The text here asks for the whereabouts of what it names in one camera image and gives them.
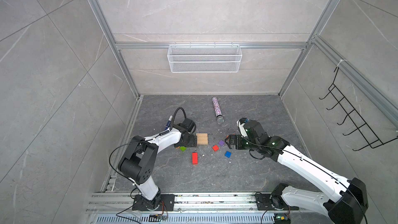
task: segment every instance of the wooden block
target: wooden block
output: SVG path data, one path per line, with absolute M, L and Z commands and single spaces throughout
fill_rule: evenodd
M 207 133 L 196 133 L 197 144 L 207 145 L 209 141 L 207 139 Z

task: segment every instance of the red cube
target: red cube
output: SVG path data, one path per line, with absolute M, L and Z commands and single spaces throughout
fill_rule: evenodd
M 192 164 L 193 165 L 198 164 L 198 153 L 197 152 L 192 152 Z

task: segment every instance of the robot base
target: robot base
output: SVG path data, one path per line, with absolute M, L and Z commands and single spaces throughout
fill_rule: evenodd
M 134 205 L 131 208 L 131 210 L 140 210 L 140 211 L 148 211 L 148 210 L 156 210 L 156 211 L 161 211 L 162 210 L 162 201 L 164 202 L 164 206 L 167 211 L 173 211 L 174 209 L 174 197 L 175 195 L 169 195 L 169 194 L 164 194 L 160 195 L 160 204 L 157 207 L 157 209 L 149 209 L 147 207 L 146 201 L 142 198 L 141 195 L 136 195 L 134 199 Z

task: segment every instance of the black wire rack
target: black wire rack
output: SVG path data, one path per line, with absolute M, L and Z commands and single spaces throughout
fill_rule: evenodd
M 391 139 L 391 140 L 389 140 L 389 141 L 387 141 L 387 142 L 383 142 L 383 141 L 380 140 L 380 138 L 376 135 L 376 133 L 375 133 L 375 132 L 372 130 L 372 128 L 368 125 L 368 123 L 366 123 L 365 119 L 363 119 L 363 117 L 361 116 L 361 114 L 355 109 L 355 107 L 351 104 L 351 102 L 344 96 L 344 94 L 340 91 L 340 89 L 334 84 L 334 82 L 335 82 L 335 80 L 336 80 L 337 73 L 339 72 L 339 68 L 336 67 L 335 70 L 334 70 L 334 72 L 335 72 L 336 74 L 335 74 L 335 76 L 334 76 L 334 79 L 333 79 L 332 84 L 331 84 L 330 87 L 328 88 L 328 91 L 329 91 L 329 92 L 325 95 L 325 97 L 319 98 L 319 99 L 323 100 L 323 99 L 325 99 L 329 94 L 332 95 L 332 96 L 336 99 L 337 103 L 336 103 L 332 108 L 330 108 L 330 109 L 329 109 L 329 108 L 326 108 L 326 109 L 327 109 L 327 110 L 332 110 L 332 109 L 335 108 L 337 105 L 339 105 L 339 106 L 341 106 L 341 108 L 342 108 L 342 109 L 344 110 L 344 112 L 346 113 L 346 117 L 344 118 L 343 122 L 337 123 L 337 124 L 341 126 L 342 124 L 344 124 L 344 122 L 346 121 L 346 119 L 349 118 L 349 119 L 351 120 L 351 122 L 354 124 L 354 126 L 356 127 L 352 132 L 350 132 L 350 133 L 348 133 L 348 134 L 343 134 L 343 135 L 344 135 L 344 136 L 348 136 L 348 135 L 352 134 L 352 133 L 355 132 L 355 131 L 359 131 L 359 132 L 361 133 L 362 137 L 363 137 L 363 138 L 365 139 L 365 141 L 367 142 L 367 145 L 365 145 L 364 147 L 361 147 L 361 148 L 359 148 L 359 149 L 357 149 L 357 150 L 355 150 L 355 149 L 352 149 L 352 150 L 353 150 L 353 151 L 359 151 L 359 150 L 362 150 L 363 148 L 368 147 L 368 146 L 371 147 L 372 149 L 374 149 L 374 148 L 377 148 L 377 147 L 379 147 L 379 146 L 385 145 L 385 144 L 387 144 L 387 143 L 389 143 L 389 142 L 391 142 L 391 141 L 394 141 L 394 140 L 398 139 L 398 136 L 397 136 L 396 138 Z M 342 95 L 342 98 L 341 98 L 340 100 L 337 99 L 336 95 L 332 92 L 334 89 L 336 89 L 336 90 Z M 352 107 L 353 110 L 349 111 L 349 110 L 347 110 L 347 109 L 341 104 L 341 101 L 342 101 L 343 99 L 346 99 L 346 102 L 348 102 L 348 104 Z M 350 114 L 354 114 L 354 113 L 356 113 L 356 114 L 361 118 L 361 120 L 364 122 L 363 124 L 359 125 L 359 124 L 357 124 L 357 123 L 353 120 L 353 118 L 350 116 Z M 376 140 L 370 142 L 370 141 L 365 137 L 365 135 L 363 134 L 363 132 L 361 131 L 360 128 L 362 128 L 362 127 L 365 127 L 365 128 L 367 127 L 367 128 L 369 128 L 369 130 L 374 134 Z

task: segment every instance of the gray work surface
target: gray work surface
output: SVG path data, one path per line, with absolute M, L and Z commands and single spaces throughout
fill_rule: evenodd
M 179 191 L 272 191 L 279 183 L 317 191 L 292 171 L 269 158 L 257 160 L 248 150 L 230 150 L 226 145 L 216 152 L 212 146 L 227 135 L 239 133 L 236 121 L 242 117 L 257 120 L 270 136 L 280 136 L 304 152 L 300 140 L 277 95 L 217 96 L 225 122 L 218 125 L 212 105 L 214 95 L 146 95 L 135 121 L 132 137 L 151 136 L 164 130 L 170 115 L 183 107 L 196 125 L 196 133 L 208 133 L 209 144 L 187 148 L 184 152 L 169 146 L 157 155 L 152 177 L 163 192 Z M 175 124 L 182 122 L 177 113 Z M 232 153 L 230 158 L 225 152 Z M 198 165 L 192 164 L 192 152 L 198 153 Z M 117 176 L 114 191 L 129 192 L 132 182 Z

